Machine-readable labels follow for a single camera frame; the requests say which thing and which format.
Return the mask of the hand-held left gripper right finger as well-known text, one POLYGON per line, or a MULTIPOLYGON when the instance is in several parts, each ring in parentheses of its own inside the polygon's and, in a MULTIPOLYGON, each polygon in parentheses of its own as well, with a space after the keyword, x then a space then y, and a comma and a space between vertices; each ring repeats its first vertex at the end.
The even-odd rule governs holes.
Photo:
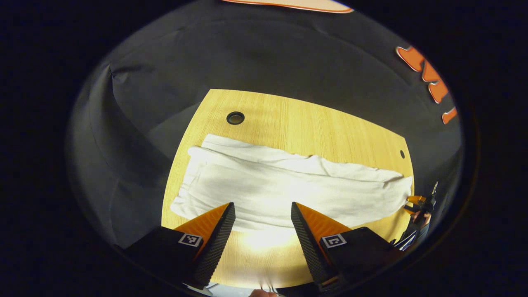
POLYGON ((319 291, 339 291, 372 278, 403 252, 367 227, 351 229, 298 202, 291 220, 319 291))

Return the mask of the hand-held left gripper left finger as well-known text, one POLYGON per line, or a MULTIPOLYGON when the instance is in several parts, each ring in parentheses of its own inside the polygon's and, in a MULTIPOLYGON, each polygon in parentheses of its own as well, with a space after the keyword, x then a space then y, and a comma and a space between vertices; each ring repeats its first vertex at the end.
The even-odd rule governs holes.
POLYGON ((124 249, 124 254, 169 284, 204 289, 218 266, 235 219, 235 205, 230 202, 177 228, 157 227, 124 249))

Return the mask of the white jeans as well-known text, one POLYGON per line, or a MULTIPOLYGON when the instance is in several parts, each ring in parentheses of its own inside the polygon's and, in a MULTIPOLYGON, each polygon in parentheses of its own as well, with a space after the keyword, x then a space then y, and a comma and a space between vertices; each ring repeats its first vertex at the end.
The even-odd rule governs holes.
POLYGON ((413 177, 317 155, 290 154, 228 137, 207 134, 187 150, 190 162, 175 214, 193 219, 234 203, 234 231, 291 229, 293 202, 356 227, 389 217, 411 195, 413 177))

